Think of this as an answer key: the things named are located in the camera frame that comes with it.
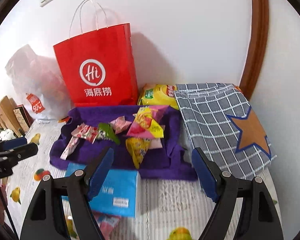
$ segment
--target bag handle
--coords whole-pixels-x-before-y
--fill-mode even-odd
[[[106,15],[105,10],[102,8],[102,6],[101,6],[98,2],[96,2],[95,0],[83,0],[83,1],[79,4],[79,6],[76,8],[76,10],[75,10],[75,12],[74,12],[74,15],[73,15],[73,17],[72,17],[72,21],[71,21],[70,29],[69,29],[69,39],[71,38],[70,33],[71,33],[71,28],[72,28],[72,24],[73,24],[73,21],[74,21],[74,17],[75,17],[75,15],[77,14],[77,11],[78,11],[79,8],[80,8],[80,13],[79,13],[79,16],[80,16],[80,29],[81,29],[81,34],[83,34],[83,30],[82,30],[82,21],[81,21],[81,11],[82,11],[83,5],[84,5],[86,2],[88,2],[88,1],[90,1],[91,4],[92,4],[92,5],[94,6],[94,8],[95,8],[97,30],[99,30],[99,24],[98,24],[97,8],[96,8],[96,5],[95,5],[95,4],[99,5],[99,7],[102,9],[102,11],[103,11],[103,13],[105,14],[105,17],[106,17],[106,25],[107,25],[107,28],[109,27],[109,26],[108,26],[108,22],[107,22],[107,15]]]

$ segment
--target wall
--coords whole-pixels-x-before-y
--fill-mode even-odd
[[[37,54],[55,57],[52,46],[68,38],[81,1],[54,0],[43,8],[39,0],[17,3],[0,26],[0,99],[15,96],[4,69],[14,52],[28,43]],[[97,1],[111,25],[131,23],[140,87],[145,82],[239,83],[250,39],[251,0]],[[92,12],[87,3],[82,17],[85,32],[94,27]],[[79,33],[76,19],[72,35]]]
[[[269,0],[269,39],[251,104],[278,158],[270,167],[283,232],[300,230],[300,16],[287,0]]]

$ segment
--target gray plaid cloth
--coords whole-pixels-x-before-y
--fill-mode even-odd
[[[235,153],[240,131],[226,114],[246,117],[249,102],[232,84],[178,84],[175,91],[191,147],[200,147],[222,171],[252,179],[271,160],[256,146]]]

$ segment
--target purple cloth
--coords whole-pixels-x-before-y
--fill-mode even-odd
[[[125,137],[119,134],[120,145],[113,141],[96,140],[93,144],[81,139],[75,151],[67,158],[61,160],[60,156],[71,139],[71,132],[81,123],[97,127],[100,122],[111,122],[124,115],[126,120],[133,121],[140,106],[98,106],[77,107],[69,112],[70,121],[61,128],[59,139],[53,144],[50,151],[50,163],[62,170],[66,170],[69,162],[88,164],[98,156],[104,147],[114,149],[114,162],[112,168],[135,170],[132,158],[125,147]],[[178,145],[180,134],[180,112],[169,107],[160,124],[164,124],[162,149],[148,150],[138,170],[143,179],[184,179],[196,180],[197,174],[191,164],[184,162],[184,149]]]

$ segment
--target green label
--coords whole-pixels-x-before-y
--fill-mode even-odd
[[[153,89],[146,90],[145,98],[146,99],[153,99]]]

